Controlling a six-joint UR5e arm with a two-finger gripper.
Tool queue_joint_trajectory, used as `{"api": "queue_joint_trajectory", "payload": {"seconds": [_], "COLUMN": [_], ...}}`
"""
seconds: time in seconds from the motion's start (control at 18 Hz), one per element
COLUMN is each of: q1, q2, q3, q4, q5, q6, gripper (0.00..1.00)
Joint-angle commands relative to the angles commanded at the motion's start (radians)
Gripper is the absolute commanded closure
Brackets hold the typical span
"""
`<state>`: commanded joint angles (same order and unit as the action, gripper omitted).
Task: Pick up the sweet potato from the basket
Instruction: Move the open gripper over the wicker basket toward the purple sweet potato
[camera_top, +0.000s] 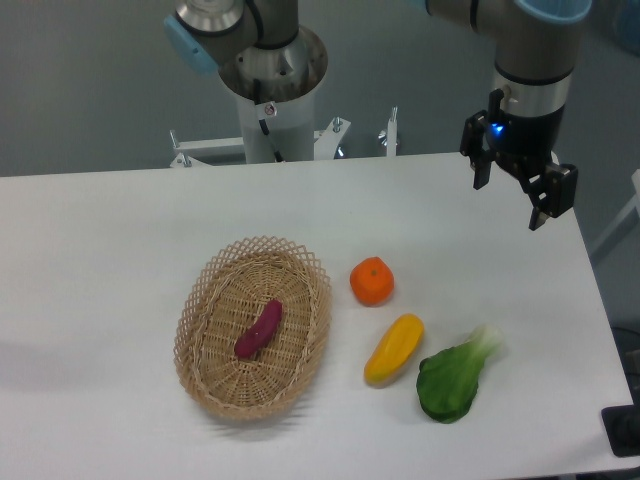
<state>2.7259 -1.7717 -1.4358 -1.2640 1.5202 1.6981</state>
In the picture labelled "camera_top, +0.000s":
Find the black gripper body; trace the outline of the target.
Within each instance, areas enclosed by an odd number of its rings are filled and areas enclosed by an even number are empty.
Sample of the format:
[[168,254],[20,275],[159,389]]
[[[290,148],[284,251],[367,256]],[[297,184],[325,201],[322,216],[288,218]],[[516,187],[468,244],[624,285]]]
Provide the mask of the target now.
[[525,193],[542,193],[564,107],[539,117],[522,117],[504,110],[505,100],[504,89],[489,94],[487,145],[491,159],[513,176]]

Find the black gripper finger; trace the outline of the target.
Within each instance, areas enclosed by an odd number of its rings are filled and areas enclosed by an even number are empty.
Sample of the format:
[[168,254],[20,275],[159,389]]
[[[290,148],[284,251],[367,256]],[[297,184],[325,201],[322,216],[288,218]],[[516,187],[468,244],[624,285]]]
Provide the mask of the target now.
[[495,159],[495,153],[484,148],[488,126],[488,112],[481,110],[467,118],[463,127],[459,151],[463,156],[469,158],[470,166],[474,172],[473,188],[475,190],[479,190],[489,183],[491,166]]
[[574,206],[579,171],[572,164],[548,163],[528,185],[532,203],[529,229],[540,228],[547,219],[558,218]]

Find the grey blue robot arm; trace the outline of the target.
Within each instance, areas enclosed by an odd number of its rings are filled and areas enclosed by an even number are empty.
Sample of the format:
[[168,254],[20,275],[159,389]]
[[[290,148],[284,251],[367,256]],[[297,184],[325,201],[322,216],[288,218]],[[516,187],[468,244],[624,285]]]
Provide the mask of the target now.
[[[493,166],[515,178],[537,229],[574,204],[577,168],[552,150],[562,121],[587,1],[424,1],[428,14],[496,44],[488,106],[464,125],[460,152],[484,187]],[[216,74],[244,111],[250,163],[310,160],[308,108],[284,106],[313,92],[327,69],[321,40],[300,24],[294,1],[179,1],[164,21],[178,55],[194,71]]]

